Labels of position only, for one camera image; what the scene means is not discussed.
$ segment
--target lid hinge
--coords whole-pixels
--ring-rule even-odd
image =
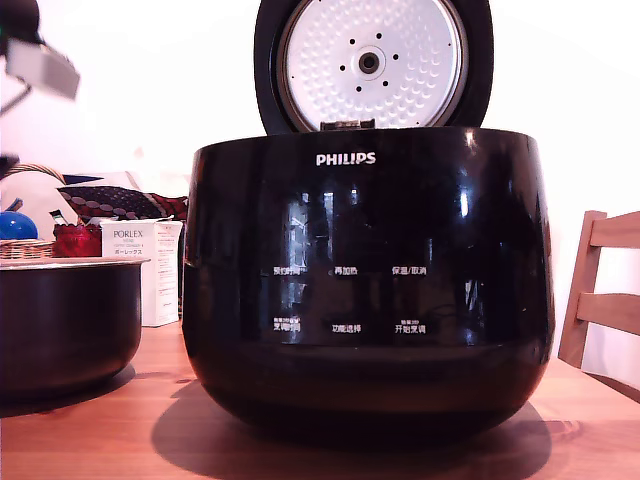
[[[321,132],[330,132],[334,130],[368,130],[376,128],[376,120],[349,120],[346,122],[320,123]]]

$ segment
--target basket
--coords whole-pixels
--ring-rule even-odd
[[[0,240],[0,260],[51,258],[53,243],[44,240]]]
[[[64,177],[55,170],[41,165],[18,164],[0,180],[21,172],[40,172],[57,178],[64,185]],[[0,260],[23,260],[53,257],[53,241],[44,240],[0,240]]]

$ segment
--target chair slat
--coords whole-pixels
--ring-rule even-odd
[[[640,335],[640,296],[583,293],[578,302],[578,319]]]
[[[607,218],[605,212],[589,211],[584,214],[571,291],[569,292],[569,303],[567,304],[560,349],[558,350],[558,357],[576,368],[582,367],[582,357],[589,328],[587,322],[579,322],[577,319],[578,303],[582,292],[593,293],[595,290],[600,252],[602,251],[601,248],[591,248],[589,241],[593,223],[603,218]]]
[[[640,212],[596,220],[590,244],[593,247],[640,248]]]

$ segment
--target perforated metal plate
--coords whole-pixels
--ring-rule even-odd
[[[285,28],[277,76],[300,131],[443,125],[465,86],[466,34],[448,0],[306,0]]]

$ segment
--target blue ball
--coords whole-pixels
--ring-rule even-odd
[[[22,213],[0,213],[0,240],[37,240],[36,224]]]

